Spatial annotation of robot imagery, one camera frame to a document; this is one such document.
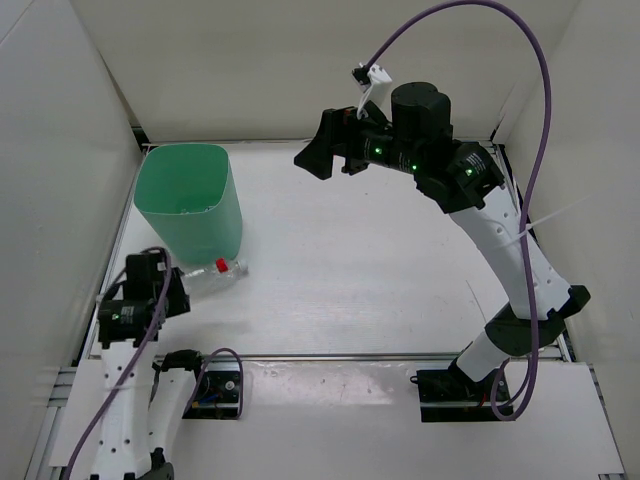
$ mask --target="white table surface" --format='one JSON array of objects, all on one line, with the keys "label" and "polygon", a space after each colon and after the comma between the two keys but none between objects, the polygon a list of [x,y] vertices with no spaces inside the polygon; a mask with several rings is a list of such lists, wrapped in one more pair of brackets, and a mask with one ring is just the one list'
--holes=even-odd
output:
[{"label": "white table surface", "polygon": [[[161,353],[455,352],[504,305],[466,234],[409,175],[371,166],[320,181],[293,165],[304,145],[225,145],[250,275],[169,319]],[[135,206],[118,251],[161,244]],[[93,354],[99,354],[94,345]]]},{"label": "white table surface", "polygon": [[[586,365],[546,361],[515,423],[420,423],[412,362],[245,362],[239,421],[183,420],[178,480],[597,480],[622,465]],[[511,388],[524,363],[507,368]],[[99,360],[80,363],[51,465],[103,398]],[[87,476],[89,437],[72,479]]]}]

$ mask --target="white wall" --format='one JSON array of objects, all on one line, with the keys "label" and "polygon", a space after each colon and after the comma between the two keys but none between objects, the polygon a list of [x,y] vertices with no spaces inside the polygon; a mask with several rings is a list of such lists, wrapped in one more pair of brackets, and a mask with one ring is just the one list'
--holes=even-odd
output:
[{"label": "white wall", "polygon": [[[149,138],[168,141],[312,136],[322,110],[357,104],[351,69],[438,1],[73,3]],[[504,3],[551,51],[578,0]],[[536,74],[517,27],[480,7],[425,20],[381,64],[396,85],[434,83],[451,96],[456,135],[484,139],[514,85]]]},{"label": "white wall", "polygon": [[[559,271],[593,299],[570,324],[593,362],[623,461],[640,478],[640,3],[583,0],[551,65],[554,116],[533,219],[592,195],[536,228]],[[542,124],[538,87],[507,144],[528,179]]]},{"label": "white wall", "polygon": [[0,2],[0,468],[22,478],[140,158],[67,0]]}]

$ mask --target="green plastic bin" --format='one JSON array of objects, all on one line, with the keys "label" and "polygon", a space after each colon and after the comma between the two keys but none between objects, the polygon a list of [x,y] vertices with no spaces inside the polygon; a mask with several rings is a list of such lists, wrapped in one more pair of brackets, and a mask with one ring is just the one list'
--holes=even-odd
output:
[{"label": "green plastic bin", "polygon": [[238,255],[242,214],[229,155],[217,145],[165,145],[142,165],[134,204],[183,263]]}]

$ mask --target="black mounting plate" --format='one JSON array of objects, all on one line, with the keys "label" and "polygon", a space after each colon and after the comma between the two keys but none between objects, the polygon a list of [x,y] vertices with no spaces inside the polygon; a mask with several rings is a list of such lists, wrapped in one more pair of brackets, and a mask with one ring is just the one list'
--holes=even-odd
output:
[{"label": "black mounting plate", "polygon": [[[484,380],[476,391],[457,380],[448,370],[419,370],[413,377],[418,385],[420,414],[423,423],[434,422],[492,422],[498,418],[491,411],[489,393],[497,370]],[[510,400],[507,380],[501,380],[496,400]],[[513,407],[502,407],[504,415],[513,413]]]},{"label": "black mounting plate", "polygon": [[[208,370],[196,396],[195,402],[198,402],[198,405],[192,406],[182,418],[233,420],[238,416],[238,402],[242,394],[238,370]],[[206,401],[213,395],[217,395],[215,400]]]}]

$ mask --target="clear plastic bottle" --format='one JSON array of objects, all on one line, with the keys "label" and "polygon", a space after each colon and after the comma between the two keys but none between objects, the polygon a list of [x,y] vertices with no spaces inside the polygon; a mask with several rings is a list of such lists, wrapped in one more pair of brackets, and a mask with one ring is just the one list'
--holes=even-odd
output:
[{"label": "clear plastic bottle", "polygon": [[186,272],[182,276],[182,284],[187,294],[197,298],[233,285],[248,271],[244,260],[219,258],[212,265]]}]

